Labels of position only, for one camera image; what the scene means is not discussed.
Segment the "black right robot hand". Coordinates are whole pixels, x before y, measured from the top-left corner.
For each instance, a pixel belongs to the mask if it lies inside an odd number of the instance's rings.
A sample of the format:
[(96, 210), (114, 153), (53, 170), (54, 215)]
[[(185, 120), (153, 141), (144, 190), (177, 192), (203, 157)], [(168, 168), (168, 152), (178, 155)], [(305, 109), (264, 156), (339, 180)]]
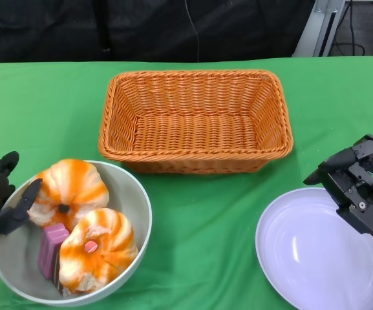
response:
[(337, 214), (359, 233), (373, 236), (373, 135), (320, 163), (304, 184), (322, 184)]

